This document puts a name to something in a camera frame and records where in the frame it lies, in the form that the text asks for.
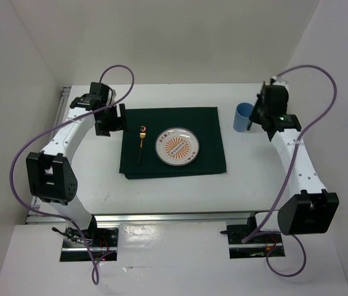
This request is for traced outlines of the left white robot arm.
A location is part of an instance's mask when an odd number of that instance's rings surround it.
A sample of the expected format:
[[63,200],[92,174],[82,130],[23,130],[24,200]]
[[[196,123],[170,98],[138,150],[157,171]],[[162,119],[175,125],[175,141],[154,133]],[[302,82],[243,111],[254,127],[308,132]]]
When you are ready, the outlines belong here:
[[77,232],[76,238],[85,246],[99,238],[97,222],[77,196],[78,180],[71,167],[75,152],[90,129],[98,136],[127,128],[125,105],[113,105],[116,93],[111,87],[93,82],[89,92],[70,104],[64,126],[40,152],[31,152],[26,168],[31,194],[48,203]]

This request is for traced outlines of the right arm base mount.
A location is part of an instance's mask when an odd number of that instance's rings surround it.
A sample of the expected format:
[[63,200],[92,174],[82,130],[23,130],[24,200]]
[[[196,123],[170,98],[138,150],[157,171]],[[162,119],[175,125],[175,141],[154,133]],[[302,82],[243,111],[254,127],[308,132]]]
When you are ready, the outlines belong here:
[[228,224],[220,234],[226,236],[229,245],[230,259],[284,257],[283,240],[279,233],[267,233],[255,236],[245,243],[242,240],[256,228],[256,219],[251,216],[246,224]]

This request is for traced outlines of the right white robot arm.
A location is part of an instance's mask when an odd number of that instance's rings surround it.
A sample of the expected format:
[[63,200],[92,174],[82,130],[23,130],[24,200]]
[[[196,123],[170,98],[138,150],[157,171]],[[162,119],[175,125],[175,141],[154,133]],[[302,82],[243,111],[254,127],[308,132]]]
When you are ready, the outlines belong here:
[[280,157],[286,177],[278,195],[289,194],[281,208],[276,200],[267,213],[246,225],[246,237],[253,242],[265,237],[268,221],[284,235],[324,234],[339,205],[337,193],[326,188],[314,169],[297,116],[287,113],[288,99],[288,82],[275,76],[262,85],[249,118],[267,133]]

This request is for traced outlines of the gold knife black handle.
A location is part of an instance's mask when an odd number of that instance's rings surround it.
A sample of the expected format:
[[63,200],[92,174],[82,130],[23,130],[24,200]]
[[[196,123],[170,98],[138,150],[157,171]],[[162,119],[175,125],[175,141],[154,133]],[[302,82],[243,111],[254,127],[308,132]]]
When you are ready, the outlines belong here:
[[249,131],[251,129],[251,126],[252,126],[252,121],[251,120],[248,120],[248,125],[246,127],[246,130]]

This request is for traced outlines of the gold fork black handle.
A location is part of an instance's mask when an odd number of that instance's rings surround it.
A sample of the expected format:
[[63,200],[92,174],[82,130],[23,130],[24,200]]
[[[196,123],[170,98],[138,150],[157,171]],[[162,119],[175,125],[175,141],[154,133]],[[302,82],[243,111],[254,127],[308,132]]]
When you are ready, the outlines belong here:
[[144,139],[146,137],[146,134],[147,134],[147,127],[141,126],[139,131],[140,145],[139,145],[139,154],[137,158],[138,165],[140,165],[142,162],[142,149],[143,149],[143,144],[144,144]]

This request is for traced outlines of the dark green cloth napkin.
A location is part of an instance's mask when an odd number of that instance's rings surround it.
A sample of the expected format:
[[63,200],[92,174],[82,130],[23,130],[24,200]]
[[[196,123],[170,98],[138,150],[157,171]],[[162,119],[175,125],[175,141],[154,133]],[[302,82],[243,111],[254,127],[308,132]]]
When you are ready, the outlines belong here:
[[[127,179],[214,175],[227,171],[217,107],[127,109],[126,118],[127,131],[123,133],[119,172]],[[147,134],[142,162],[138,165],[141,126],[147,127]],[[198,138],[200,151],[192,163],[170,166],[157,157],[156,139],[170,128],[188,129]]]

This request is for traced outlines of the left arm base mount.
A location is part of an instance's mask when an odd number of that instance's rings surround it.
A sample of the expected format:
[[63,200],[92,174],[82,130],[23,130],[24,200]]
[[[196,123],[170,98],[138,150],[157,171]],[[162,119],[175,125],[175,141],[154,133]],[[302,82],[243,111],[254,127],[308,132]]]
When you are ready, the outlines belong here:
[[84,242],[73,229],[66,228],[66,230],[61,231],[56,227],[52,227],[52,230],[63,236],[60,262],[90,261],[86,245],[90,247],[92,256],[95,260],[117,260],[119,226],[99,228],[97,230],[97,237],[92,239],[86,236],[86,242]]

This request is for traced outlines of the orange patterned plate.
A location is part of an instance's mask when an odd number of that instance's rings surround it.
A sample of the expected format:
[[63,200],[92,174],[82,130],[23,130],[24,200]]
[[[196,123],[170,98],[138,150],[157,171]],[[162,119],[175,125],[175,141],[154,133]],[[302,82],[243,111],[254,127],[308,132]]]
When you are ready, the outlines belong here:
[[166,129],[156,139],[155,152],[165,164],[181,167],[198,156],[200,143],[193,132],[185,128]]

